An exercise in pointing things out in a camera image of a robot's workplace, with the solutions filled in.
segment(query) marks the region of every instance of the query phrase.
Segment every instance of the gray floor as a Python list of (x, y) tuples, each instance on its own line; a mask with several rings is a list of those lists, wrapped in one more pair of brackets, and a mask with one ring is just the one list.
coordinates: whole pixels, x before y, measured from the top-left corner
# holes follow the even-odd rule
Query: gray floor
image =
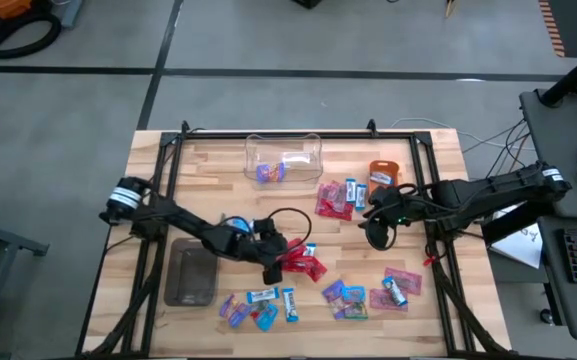
[[(44, 52), (0, 65), (155, 65), (174, 0), (88, 0), (75, 30)], [(562, 74), (537, 0), (186, 0), (168, 68)], [(19, 44), (45, 28), (36, 24)], [(18, 359), (74, 351), (107, 228), (97, 219), (122, 174), (150, 76), (0, 74), (0, 227), (52, 244), (21, 256), (0, 304), (0, 351)], [(164, 76), (149, 129), (437, 127), (486, 138), (521, 119), (518, 95), (549, 83)], [(475, 140), (462, 135), (465, 149)], [(503, 143), (504, 137), (495, 139)], [(533, 161), (534, 152), (522, 152)], [(499, 153), (465, 154), (482, 178)], [(499, 293), (513, 347), (577, 357), (565, 328), (538, 323), (538, 288)]]

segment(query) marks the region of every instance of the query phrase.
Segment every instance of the clear plastic container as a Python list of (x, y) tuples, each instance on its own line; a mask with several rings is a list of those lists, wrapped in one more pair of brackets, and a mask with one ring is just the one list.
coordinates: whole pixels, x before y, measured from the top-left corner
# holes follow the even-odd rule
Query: clear plastic container
[(246, 138), (244, 175), (256, 188), (312, 188), (323, 171), (321, 138), (317, 134), (300, 137), (253, 134)]

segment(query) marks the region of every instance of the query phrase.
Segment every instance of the orange vacuum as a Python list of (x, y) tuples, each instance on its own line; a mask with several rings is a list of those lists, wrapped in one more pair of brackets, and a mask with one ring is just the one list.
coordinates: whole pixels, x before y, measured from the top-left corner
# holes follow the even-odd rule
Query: orange vacuum
[(48, 33), (34, 43), (0, 50), (0, 59), (13, 59), (34, 54), (50, 46), (61, 33), (61, 21), (51, 13), (50, 0), (0, 0), (0, 45), (20, 28), (37, 21), (51, 24)]

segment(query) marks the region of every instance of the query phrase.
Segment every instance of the black hose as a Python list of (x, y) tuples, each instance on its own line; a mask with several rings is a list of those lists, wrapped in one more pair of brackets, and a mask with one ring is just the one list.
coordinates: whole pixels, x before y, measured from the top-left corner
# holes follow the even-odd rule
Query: black hose
[(48, 33), (43, 38), (35, 41), (32, 44), (21, 46), (15, 49), (0, 50), (0, 60), (15, 59), (34, 54), (47, 48), (53, 42), (55, 42), (55, 40), (57, 40), (57, 37), (59, 37), (59, 34), (61, 33), (61, 21), (51, 13), (42, 12), (22, 15), (18, 18), (7, 20), (0, 31), (0, 39), (2, 39), (1, 41), (5, 40), (22, 27), (38, 21), (48, 21), (50, 23), (50, 30)]

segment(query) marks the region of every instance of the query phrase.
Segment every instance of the wooden tabletop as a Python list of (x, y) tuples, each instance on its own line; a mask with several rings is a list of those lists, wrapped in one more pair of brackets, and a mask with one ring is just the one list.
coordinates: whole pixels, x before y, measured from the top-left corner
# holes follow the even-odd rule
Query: wooden tabletop
[[(466, 179), (466, 168), (455, 130), (430, 130), (442, 179)], [(154, 171), (160, 131), (135, 134), (126, 174), (149, 179)], [(414, 182), (410, 146), (403, 140), (324, 140), (324, 174), (320, 183), (343, 182), (352, 177), (359, 182), (368, 178), (371, 160), (392, 160), (400, 165), (400, 181)], [(397, 243), (389, 251), (370, 247), (357, 227), (361, 214), (352, 221), (341, 221), (314, 214), (317, 190), (272, 190), (253, 188), (243, 175), (243, 140), (187, 141), (176, 186), (179, 206), (210, 222), (218, 222), (222, 213), (245, 218), (263, 218), (279, 207), (295, 207), (310, 214), (313, 222), (309, 242), (318, 245), (317, 258), (328, 268), (314, 283), (307, 275), (284, 273), (280, 285), (295, 288), (299, 322), (287, 323), (281, 300), (275, 300), (281, 312), (273, 328), (263, 333), (248, 318), (232, 329), (219, 317), (219, 307), (234, 293), (245, 301), (245, 293), (266, 289), (260, 265), (219, 260), (218, 290), (208, 307), (169, 307), (163, 301), (168, 252), (176, 238), (188, 237), (171, 230), (151, 356), (161, 357), (349, 357), (349, 356), (436, 356), (446, 349), (439, 319), (437, 297), (430, 267), (425, 260), (426, 236), (421, 224), (399, 227)], [(275, 219), (278, 230), (287, 239), (303, 236), (306, 223), (296, 214)], [(127, 236), (129, 227), (115, 228), (109, 245)], [(455, 242), (466, 300), (475, 315), (493, 337), (510, 346), (504, 318), (484, 243), (463, 237)], [(128, 305), (135, 271), (139, 241), (129, 241), (112, 249), (105, 258), (93, 306), (84, 349), (97, 346), (115, 325)], [(366, 321), (333, 319), (321, 291), (337, 279), (346, 285), (362, 285), (368, 291), (381, 288), (385, 267), (406, 270), (423, 276), (420, 296), (409, 295), (408, 312), (368, 309)], [(455, 336), (461, 344), (456, 311), (451, 308)], [(141, 338), (138, 322), (137, 338)]]

